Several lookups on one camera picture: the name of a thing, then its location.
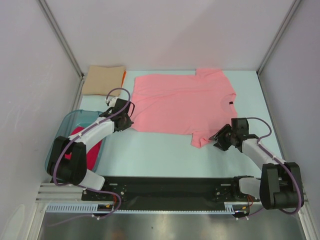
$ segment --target white wall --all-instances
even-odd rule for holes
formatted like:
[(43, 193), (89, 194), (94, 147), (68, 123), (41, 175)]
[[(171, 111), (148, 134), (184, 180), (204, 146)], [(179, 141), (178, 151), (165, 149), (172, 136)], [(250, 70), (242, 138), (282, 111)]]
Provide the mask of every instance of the white wall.
[(256, 70), (293, 0), (47, 0), (81, 70)]
[(320, 228), (320, 1), (304, 0), (261, 76), (287, 161)]
[(20, 204), (25, 231), (47, 176), (48, 150), (79, 79), (35, 0), (2, 0), (0, 29), (1, 235)]

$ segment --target transparent blue tray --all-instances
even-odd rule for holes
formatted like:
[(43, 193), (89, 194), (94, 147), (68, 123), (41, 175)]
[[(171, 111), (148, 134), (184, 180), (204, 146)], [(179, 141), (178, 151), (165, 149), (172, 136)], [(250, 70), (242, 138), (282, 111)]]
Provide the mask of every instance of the transparent blue tray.
[[(56, 139), (58, 136), (69, 137), (71, 135), (72, 131), (77, 127), (83, 127), (83, 128), (88, 127), (90, 124), (92, 124), (99, 117), (99, 115), (101, 113), (102, 113), (101, 111), (86, 111), (86, 110), (75, 110), (75, 111), (70, 112), (69, 114), (67, 114), (64, 117), (54, 139)], [(101, 155), (102, 155), (102, 152), (104, 149), (104, 145), (106, 142), (106, 138), (108, 138), (108, 137), (105, 137), (102, 140), (101, 147), (100, 147), (100, 150), (98, 153), (98, 157), (97, 157), (95, 165), (92, 169), (93, 172), (95, 172), (97, 170), (97, 167), (99, 165), (100, 158), (101, 158)], [(49, 151), (49, 153), (46, 157), (46, 160), (45, 160), (45, 170), (46, 171), (47, 171), (52, 147), (53, 146), (51, 146), (50, 151)]]

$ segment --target wire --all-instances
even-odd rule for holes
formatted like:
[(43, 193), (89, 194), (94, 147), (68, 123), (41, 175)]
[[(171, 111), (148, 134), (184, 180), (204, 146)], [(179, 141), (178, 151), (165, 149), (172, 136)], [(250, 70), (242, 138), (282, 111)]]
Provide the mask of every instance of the wire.
[(250, 199), (249, 199), (249, 196), (246, 196), (246, 199), (247, 199), (247, 201), (248, 201), (248, 209), (249, 209), (249, 211), (250, 211)]
[(251, 201), (251, 204), (249, 205), (249, 208), (254, 204), (254, 200), (250, 195), (248, 195), (248, 203)]
[[(111, 114), (110, 116), (106, 117), (105, 119), (99, 121), (98, 123), (96, 122), (95, 124), (92, 124), (91, 126), (87, 127), (84, 129), (84, 131), (82, 132), (82, 135), (86, 134), (87, 132), (89, 132), (91, 129), (93, 129), (94, 127), (96, 127), (97, 125), (99, 124), (102, 124), (106, 121), (108, 121), (109, 119), (113, 118), (114, 116), (118, 115), (119, 113), (121, 113), (123, 110), (126, 109), (126, 107), (129, 105), (130, 103), (130, 99), (131, 99), (131, 95), (130, 95), (130, 92), (125, 89), (125, 88), (122, 88), (122, 87), (117, 87), (117, 88), (114, 88), (112, 89), (106, 96), (106, 99), (110, 96), (110, 94), (115, 91), (115, 90), (124, 90), (127, 94), (128, 94), (128, 101), (125, 103), (125, 105), (123, 106), (123, 108), (121, 108), (119, 111), (117, 111), (116, 113), (114, 114)], [(65, 186), (67, 185), (68, 183), (58, 183), (57, 181), (57, 171), (58, 171), (58, 167), (59, 167), (59, 164), (63, 158), (63, 156), (65, 155), (66, 151), (68, 150), (68, 148), (71, 146), (72, 143), (74, 143), (76, 140), (78, 140), (81, 136), (80, 135), (77, 135), (74, 139), (70, 140), (69, 143), (65, 146), (65, 148), (62, 150), (60, 156), (58, 157), (58, 160), (56, 161), (55, 163), (55, 166), (54, 166), (54, 170), (53, 170), (53, 182), (56, 186)]]
[(259, 120), (261, 122), (263, 122), (265, 125), (267, 125), (267, 127), (269, 128), (269, 133), (261, 136), (258, 138), (257, 140), (257, 145), (260, 149), (262, 149), (269, 157), (271, 157), (274, 161), (276, 161), (276, 163), (278, 163), (284, 170), (285, 172), (288, 174), (288, 176), (290, 177), (294, 188), (296, 190), (296, 193), (298, 195), (298, 204), (297, 207), (294, 211), (290, 212), (290, 211), (286, 211), (283, 209), (280, 209), (281, 212), (285, 213), (285, 214), (289, 214), (289, 215), (293, 215), (296, 214), (297, 212), (299, 212), (299, 210), (301, 209), (301, 205), (302, 205), (302, 196), (301, 196), (301, 192), (297, 183), (297, 180), (295, 179), (295, 177), (293, 176), (293, 174), (290, 172), (290, 170), (277, 158), (275, 157), (271, 152), (269, 152), (263, 145), (261, 145), (260, 141), (266, 137), (269, 137), (272, 133), (272, 129), (271, 126), (263, 119), (259, 118), (259, 117), (247, 117), (246, 119), (255, 119), (255, 120)]
[[(108, 99), (108, 97), (110, 96), (110, 94), (115, 91), (115, 90), (124, 90), (127, 94), (128, 94), (128, 101), (125, 103), (124, 107), (121, 108), (119, 111), (117, 111), (116, 113), (114, 114), (111, 114), (110, 116), (106, 117), (105, 119), (99, 121), (98, 123), (96, 122), (95, 124), (91, 125), (90, 127), (86, 128), (83, 132), (82, 132), (82, 135), (86, 134), (87, 132), (89, 132), (91, 129), (93, 129), (94, 127), (96, 127), (97, 125), (101, 124), (101, 123), (104, 123), (105, 121), (113, 118), (114, 116), (118, 115), (119, 113), (121, 113), (123, 110), (126, 109), (126, 107), (130, 104), (130, 99), (131, 99), (131, 95), (130, 95), (130, 92), (125, 89), (125, 88), (122, 88), (122, 87), (117, 87), (117, 88), (114, 88), (112, 89), (106, 96), (106, 99)], [(80, 138), (80, 135), (76, 136), (74, 139), (70, 140), (70, 142), (65, 146), (65, 148), (62, 150), (60, 156), (58, 157), (56, 163), (55, 163), (55, 166), (54, 166), (54, 170), (53, 170), (53, 182), (56, 186), (65, 186), (67, 185), (68, 183), (58, 183), (57, 181), (57, 171), (58, 171), (58, 167), (59, 167), (59, 164), (63, 158), (63, 156), (65, 155), (66, 151), (68, 150), (68, 148), (71, 146), (72, 143), (74, 143), (77, 139)], [(97, 219), (105, 219), (107, 218), (108, 216), (110, 216), (111, 214), (113, 214), (115, 211), (117, 211), (120, 206), (121, 206), (121, 197), (115, 193), (115, 192), (112, 192), (112, 191), (102, 191), (102, 190), (95, 190), (95, 189), (91, 189), (91, 188), (86, 188), (87, 190), (89, 191), (92, 191), (92, 192), (96, 192), (96, 193), (102, 193), (102, 194), (111, 194), (113, 195), (113, 197), (117, 197), (119, 199), (119, 203), (117, 205), (116, 208), (114, 208), (111, 212), (109, 212), (107, 215), (105, 216), (101, 216), (101, 217), (97, 217)], [(72, 221), (74, 219), (78, 219), (78, 218), (82, 218), (82, 217), (92, 217), (92, 215), (89, 215), (89, 214), (83, 214), (83, 215), (78, 215), (78, 216), (75, 216), (75, 217), (71, 217), (69, 219), (66, 219), (66, 220), (63, 220), (63, 221), (60, 221), (60, 222), (57, 222), (57, 223), (54, 223), (54, 224), (50, 224), (50, 225), (47, 225), (48, 227), (54, 227), (54, 226), (57, 226), (57, 225), (60, 225), (60, 224), (64, 224), (64, 223), (67, 223), (69, 221)]]
[(264, 209), (264, 207), (260, 208), (260, 209), (259, 209), (258, 211), (256, 211), (256, 212), (254, 212), (254, 213), (252, 213), (252, 214), (248, 215), (247, 217), (252, 217), (252, 216), (254, 216), (254, 215), (256, 215), (256, 214), (260, 213), (263, 209)]

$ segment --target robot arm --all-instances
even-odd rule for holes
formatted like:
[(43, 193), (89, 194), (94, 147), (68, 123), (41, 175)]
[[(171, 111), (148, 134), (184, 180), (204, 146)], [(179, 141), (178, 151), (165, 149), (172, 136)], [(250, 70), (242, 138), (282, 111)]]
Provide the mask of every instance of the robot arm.
[(122, 109), (126, 103), (127, 100), (114, 97), (107, 102), (109, 109), (103, 112), (90, 126), (69, 137), (57, 137), (53, 142), (47, 172), (51, 176), (54, 175), (54, 168), (61, 152), (70, 141), (80, 136), (66, 152), (66, 154), (71, 154), (71, 158), (66, 159), (63, 157), (61, 159), (56, 176), (58, 179), (73, 185), (101, 190), (105, 183), (105, 178), (87, 169), (87, 153), (106, 136), (131, 127), (133, 122), (130, 120), (128, 112), (131, 104), (133, 105), (132, 112), (134, 111), (135, 105), (132, 102), (120, 114), (105, 120)]
[[(249, 123), (246, 118), (233, 118), (231, 126), (229, 124), (225, 125), (210, 139), (217, 141), (214, 146), (223, 151), (228, 150), (231, 145), (235, 146), (261, 169), (262, 173), (259, 179), (250, 176), (237, 178), (241, 193), (260, 199), (265, 209), (297, 207), (299, 197), (292, 179), (280, 164), (274, 164), (274, 158), (276, 157), (274, 154), (271, 154), (271, 157), (262, 150), (261, 146), (263, 149), (267, 148), (258, 142), (258, 137), (255, 134), (249, 134)], [(295, 162), (285, 162), (283, 159), (277, 159), (289, 169), (297, 182), (302, 207), (304, 197), (299, 166)]]

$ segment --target pink t-shirt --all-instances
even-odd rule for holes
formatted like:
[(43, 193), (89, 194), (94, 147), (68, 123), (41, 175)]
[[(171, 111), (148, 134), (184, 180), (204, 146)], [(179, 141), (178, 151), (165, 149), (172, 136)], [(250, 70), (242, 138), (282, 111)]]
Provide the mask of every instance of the pink t-shirt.
[(197, 69), (195, 75), (151, 74), (135, 78), (132, 128), (139, 132), (192, 134), (191, 145), (209, 138), (231, 118), (236, 93), (221, 70)]

